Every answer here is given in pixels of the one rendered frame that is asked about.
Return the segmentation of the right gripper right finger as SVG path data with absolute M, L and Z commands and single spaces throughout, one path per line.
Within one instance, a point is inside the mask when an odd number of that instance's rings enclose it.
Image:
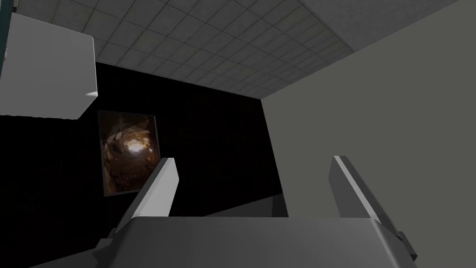
M 342 218 L 374 219 L 392 234 L 398 234 L 388 213 L 348 157 L 343 155 L 332 157 L 329 184 Z

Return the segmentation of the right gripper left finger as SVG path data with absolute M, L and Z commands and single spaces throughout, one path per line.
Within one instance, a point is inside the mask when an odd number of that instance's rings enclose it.
M 175 159 L 161 159 L 126 210 L 115 232 L 119 232 L 134 217 L 169 216 L 178 183 L 179 175 Z

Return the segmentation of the brown picture on wall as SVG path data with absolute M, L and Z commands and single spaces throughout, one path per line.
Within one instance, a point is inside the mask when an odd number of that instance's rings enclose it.
M 104 196 L 138 192 L 161 160 L 155 116 L 98 111 Z

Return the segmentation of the white wall cupboard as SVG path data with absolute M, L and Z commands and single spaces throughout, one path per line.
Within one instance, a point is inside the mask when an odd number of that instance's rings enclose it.
M 92 36 L 12 15 L 0 115 L 76 120 L 97 96 Z

